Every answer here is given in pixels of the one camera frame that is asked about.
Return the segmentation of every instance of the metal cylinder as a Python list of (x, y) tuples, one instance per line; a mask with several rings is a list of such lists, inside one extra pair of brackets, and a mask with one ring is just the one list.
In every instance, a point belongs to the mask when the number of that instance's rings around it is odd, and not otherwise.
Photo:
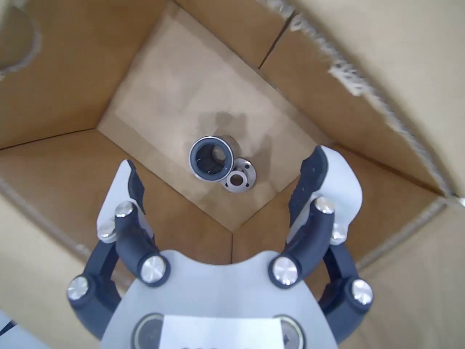
[(224, 180), (234, 167), (233, 148), (223, 138), (206, 136), (197, 140), (189, 153), (189, 166), (203, 181)]

